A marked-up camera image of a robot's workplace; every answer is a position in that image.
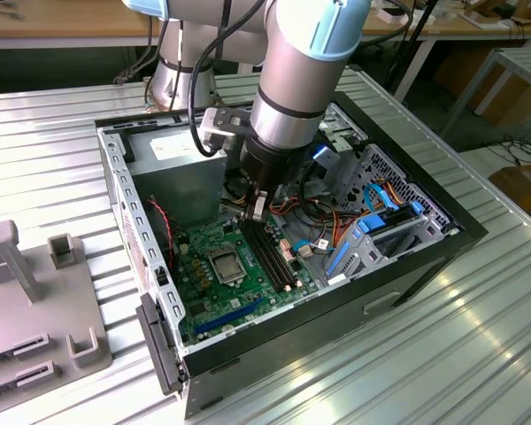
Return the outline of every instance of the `metal table surface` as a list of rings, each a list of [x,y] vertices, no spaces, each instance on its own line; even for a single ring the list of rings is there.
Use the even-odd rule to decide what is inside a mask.
[[[257,82],[220,78],[219,92],[250,100]],[[338,89],[489,235],[410,302],[189,422],[531,423],[531,220],[368,76],[347,69]],[[16,220],[22,248],[61,232],[83,238],[114,355],[104,371],[0,413],[0,424],[181,423],[135,318],[92,125],[142,112],[142,94],[131,84],[0,95],[0,219]]]

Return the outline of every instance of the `metal frame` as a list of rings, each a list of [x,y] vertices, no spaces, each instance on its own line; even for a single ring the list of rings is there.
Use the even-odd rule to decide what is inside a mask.
[[[419,71],[425,64],[425,61],[427,60],[427,57],[433,47],[435,46],[436,42],[440,41],[465,41],[465,40],[508,40],[505,36],[499,36],[499,35],[484,35],[484,36],[478,36],[478,37],[472,37],[467,35],[452,35],[452,36],[421,36],[420,37],[421,45],[417,49],[417,53],[415,54],[415,57],[413,58],[411,64],[409,65],[409,68],[407,69],[404,78],[401,80],[401,83],[399,84],[399,87],[397,88],[396,92],[394,93],[394,98],[399,100],[400,102],[403,102],[405,97],[407,96],[407,93],[409,92],[409,89],[411,88],[411,85],[415,81],[415,78],[419,74]],[[524,40],[527,40],[524,44],[524,48],[531,47],[531,34],[525,34]],[[497,95],[499,90],[505,85],[505,83],[509,80],[510,75],[502,75],[496,86],[494,86],[490,92],[487,94],[487,96],[484,98],[484,101],[480,104],[478,109],[476,109],[476,113],[479,115],[483,113],[483,111],[486,110],[486,108],[489,105],[489,102]]]
[[[250,101],[258,75],[217,83],[225,103]],[[490,235],[412,302],[194,421],[531,421],[531,219],[365,73],[347,69],[338,89]],[[26,247],[64,232],[83,238],[114,355],[104,371],[0,413],[0,424],[181,420],[176,397],[161,394],[142,336],[140,299],[110,211],[93,124],[143,110],[141,83],[0,95],[0,214],[21,219]]]
[[[249,326],[249,323],[240,325],[235,333],[214,336],[194,346],[183,346],[181,342],[179,321],[184,317],[185,309],[177,295],[173,280],[168,274],[165,262],[162,261],[161,252],[152,242],[152,232],[148,229],[149,225],[142,211],[141,201],[138,199],[132,178],[124,163],[123,152],[119,151],[120,143],[115,143],[116,139],[106,137],[108,134],[106,129],[114,125],[126,126],[126,128],[134,126],[138,130],[146,126],[149,130],[157,131],[157,126],[168,126],[166,122],[172,117],[164,113],[162,121],[165,123],[158,122],[162,114],[133,116],[129,120],[118,118],[112,122],[102,120],[97,123],[99,141],[103,149],[105,175],[109,180],[109,188],[113,185],[113,189],[109,191],[116,194],[112,206],[122,237],[128,246],[128,255],[135,265],[137,278],[141,281],[140,291],[149,292],[153,299],[158,301],[161,310],[165,312],[165,318],[159,322],[163,328],[167,328],[173,334],[174,340],[168,339],[166,342],[161,342],[154,339],[150,342],[150,346],[156,347],[156,350],[152,349],[153,352],[169,351],[169,347],[175,347],[169,354],[176,352],[177,361],[181,363],[190,382],[193,382],[185,382],[182,391],[183,398],[187,400],[187,417],[263,379],[277,370],[280,365],[287,365],[328,344],[331,340],[342,336],[345,329],[353,330],[360,324],[359,321],[339,321],[336,311],[346,310],[352,304],[363,311],[367,305],[385,298],[385,302],[381,301],[377,308],[370,307],[370,315],[364,318],[364,322],[368,322],[377,317],[378,313],[385,313],[393,306],[406,302],[419,293],[440,270],[470,250],[487,234],[486,230],[468,212],[460,207],[347,96],[342,92],[336,93],[334,103],[339,113],[345,114],[348,120],[354,122],[369,135],[368,141],[377,143],[378,147],[385,152],[387,160],[404,170],[408,178],[417,184],[417,188],[425,193],[425,197],[432,200],[439,211],[448,214],[450,219],[456,222],[459,231],[448,238],[437,239],[432,249],[422,244],[410,252],[410,255],[373,267],[370,273],[331,282],[329,287],[304,298],[306,302],[300,301],[292,306],[285,306],[273,313],[256,318],[252,321],[252,326]],[[173,119],[177,121],[173,125],[179,126],[186,119],[185,112],[177,112]],[[164,269],[162,274],[166,276],[166,283],[163,284],[158,283],[155,276],[160,268]],[[390,292],[396,295],[388,297]],[[144,313],[157,317],[155,310]],[[313,327],[324,327],[324,332],[316,336],[309,335],[307,329],[313,323]],[[278,344],[288,335],[291,335],[295,345],[280,351]],[[255,367],[256,362],[261,365],[259,368]],[[160,366],[159,370],[165,369],[164,364]],[[160,376],[159,379],[165,380],[165,377]],[[174,382],[165,384],[165,388],[173,386]]]
[[[488,76],[489,72],[495,65],[504,66],[506,68],[506,72],[497,81],[497,83],[494,85],[494,88],[492,88],[492,90],[496,93],[493,96],[490,96],[492,93],[490,91],[490,93],[486,96],[489,97],[489,100],[493,99],[493,97],[501,89],[501,86],[503,86],[507,80],[509,80],[509,77],[512,75],[512,73],[518,75],[523,80],[531,84],[531,49],[493,49],[488,54],[478,72],[470,80],[468,86],[466,86],[465,90],[462,92],[457,102],[452,107],[449,117],[439,133],[441,137],[445,137],[449,133],[450,129],[452,126],[454,126],[456,120],[460,116],[460,113],[464,110],[468,102],[470,102],[470,99],[472,99],[472,96],[476,90],[480,87],[481,83]]]

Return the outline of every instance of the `red cable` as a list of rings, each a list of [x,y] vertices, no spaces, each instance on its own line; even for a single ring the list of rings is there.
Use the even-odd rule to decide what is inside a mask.
[[[148,202],[155,206],[156,209],[159,211],[165,222],[165,227],[167,228],[167,240],[169,241],[169,271],[171,272],[171,269],[173,268],[173,239],[171,237],[171,226],[169,226],[167,212],[163,211],[163,208],[161,208],[157,202],[152,201],[151,199],[148,199]]]

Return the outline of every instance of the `black cable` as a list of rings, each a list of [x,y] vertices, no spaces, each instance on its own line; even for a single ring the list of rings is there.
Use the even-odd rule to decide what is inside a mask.
[[[136,73],[142,71],[143,68],[145,68],[147,65],[153,63],[155,60],[159,58],[159,52],[161,51],[161,44],[163,42],[163,39],[165,38],[165,32],[167,31],[167,25],[169,25],[168,20],[166,20],[163,23],[163,26],[161,27],[161,34],[159,35],[158,47],[156,48],[156,52],[151,56],[151,58],[147,62],[144,62],[135,70]]]
[[[417,0],[413,0],[413,7],[411,9],[411,13],[412,15],[415,14],[415,9],[417,9]],[[388,68],[388,71],[386,72],[386,79],[384,81],[384,84],[387,84],[388,83],[388,79],[389,79],[389,75],[391,74],[391,72],[395,69],[395,67],[397,66],[397,59],[399,57],[399,52],[402,52],[404,51],[404,42],[405,42],[405,39],[407,38],[407,34],[409,34],[409,31],[405,31],[404,32],[404,38],[401,40],[401,42],[399,43],[399,47],[397,48],[396,50],[396,54],[394,55],[393,59],[391,60],[391,62],[389,63],[389,68]]]
[[[510,164],[515,166],[521,166],[523,164],[531,164],[531,143],[524,142],[522,140],[515,139],[512,135],[504,135],[504,138],[499,142],[486,143],[482,145],[486,147],[490,152],[492,152],[497,157],[506,160]],[[507,158],[505,155],[502,155],[492,149],[493,146],[501,146],[511,158]],[[530,158],[522,158],[516,155],[515,151],[521,151],[528,155]]]
[[[155,75],[155,73],[150,75],[150,78],[148,79],[148,82],[145,84],[145,89],[143,91],[143,104],[145,105],[146,108],[148,106],[150,106],[150,104],[148,102],[148,90],[150,89],[150,84],[153,81],[153,76],[154,75]]]
[[[410,58],[415,55],[419,35],[427,24],[428,18],[429,16],[431,16],[431,13],[433,12],[433,9],[435,8],[437,3],[438,0],[428,0],[427,7],[423,11],[421,18],[419,19],[419,23],[415,27],[413,34],[409,38],[409,42],[405,46],[405,49],[403,49],[401,56],[397,61],[397,66],[391,72],[391,75],[389,76],[389,79],[384,86],[384,88],[390,93],[396,91],[396,80],[398,80],[398,77],[400,75],[403,75],[403,73],[407,71],[407,66],[409,66],[409,64],[411,63]]]
[[[367,42],[361,42],[358,45],[359,49],[364,49],[365,47],[374,46],[375,44],[386,42],[387,40],[390,40],[393,37],[396,37],[402,34],[404,31],[405,33],[409,31],[409,27],[411,26],[411,23],[413,22],[413,14],[411,12],[411,9],[405,4],[401,3],[399,0],[388,0],[388,1],[390,3],[393,3],[399,9],[401,9],[403,13],[407,15],[408,17],[407,22],[405,22],[405,24],[402,27],[396,29],[395,31],[392,31],[389,34],[382,35],[381,37],[374,38],[373,40],[368,40]]]
[[[196,123],[195,123],[195,89],[196,89],[196,79],[198,78],[198,75],[201,72],[201,69],[203,68],[204,62],[209,57],[211,52],[215,50],[221,43],[223,43],[230,35],[238,31],[242,25],[244,25],[246,22],[250,20],[252,16],[256,14],[256,12],[262,7],[262,5],[266,2],[266,0],[257,0],[256,3],[244,14],[234,25],[228,27],[222,34],[220,34],[218,37],[216,37],[211,44],[207,46],[206,49],[204,49],[203,54],[201,57],[197,60],[195,64],[195,68],[193,69],[193,74],[191,75],[191,81],[189,83],[189,97],[188,97],[188,114],[189,114],[189,129],[191,132],[191,136],[193,137],[193,141],[195,142],[195,146],[198,149],[199,152],[201,152],[201,155],[211,158],[216,154],[215,149],[211,149],[210,151],[207,151],[203,143],[201,142],[201,139],[198,136],[198,133],[196,131]]]
[[[165,37],[165,32],[167,31],[167,25],[168,24],[169,24],[168,20],[166,20],[163,23],[163,26],[161,28],[161,34],[159,35],[158,47],[156,48],[156,52],[153,54],[153,56],[150,58],[150,60],[148,60],[148,62],[146,62],[142,67],[140,67],[138,69],[138,71],[140,71],[142,68],[144,68],[145,66],[149,65],[151,62],[156,60],[156,58],[159,58],[159,52],[161,51],[161,44],[162,44],[163,39]],[[150,84],[153,81],[153,76],[154,75],[155,75],[155,73],[153,73],[151,75],[150,79],[148,80],[147,84],[145,85],[145,90],[143,91],[143,102],[145,103],[146,107],[149,105],[148,104],[148,90],[150,89]]]
[[[169,111],[173,110],[175,104],[175,98],[177,97],[177,89],[179,88],[179,77],[181,77],[181,61],[183,58],[183,21],[179,21],[179,29],[181,31],[181,39],[179,41],[179,58],[177,60],[177,75],[175,76],[175,87],[173,88],[173,97],[171,98],[171,104],[169,105]]]
[[[142,55],[138,60],[135,61],[134,64],[126,68],[125,70],[121,71],[118,75],[114,77],[114,80],[112,81],[114,84],[124,84],[125,82],[128,82],[131,78],[134,78],[134,76],[137,74],[137,71],[135,68],[139,66],[144,59],[148,57],[148,54],[151,51],[151,43],[153,39],[153,18],[151,16],[148,17],[148,47],[143,51]]]

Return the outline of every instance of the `robotic arm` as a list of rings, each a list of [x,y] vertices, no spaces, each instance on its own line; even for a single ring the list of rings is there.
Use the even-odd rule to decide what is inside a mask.
[[[187,79],[197,54],[229,21],[256,0],[123,0],[131,9],[184,22],[181,73],[174,105],[185,108]],[[252,135],[245,138],[241,163],[250,177],[249,220],[264,220],[275,189],[291,181],[319,128],[346,62],[358,47],[370,0],[267,0],[213,55],[259,63],[266,47],[258,94],[252,107]],[[178,35],[173,25],[163,40],[153,96],[169,107],[177,74]],[[196,85],[196,106],[209,105],[210,67]]]

